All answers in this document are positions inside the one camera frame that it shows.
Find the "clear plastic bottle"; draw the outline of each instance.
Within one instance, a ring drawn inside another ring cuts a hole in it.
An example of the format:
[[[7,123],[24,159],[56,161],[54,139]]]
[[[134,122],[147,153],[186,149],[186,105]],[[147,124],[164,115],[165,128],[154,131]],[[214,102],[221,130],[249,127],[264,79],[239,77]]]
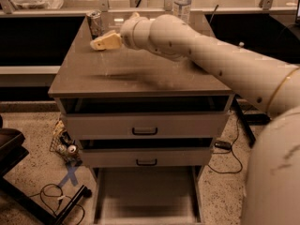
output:
[[[191,0],[173,0],[172,14],[188,23]]]

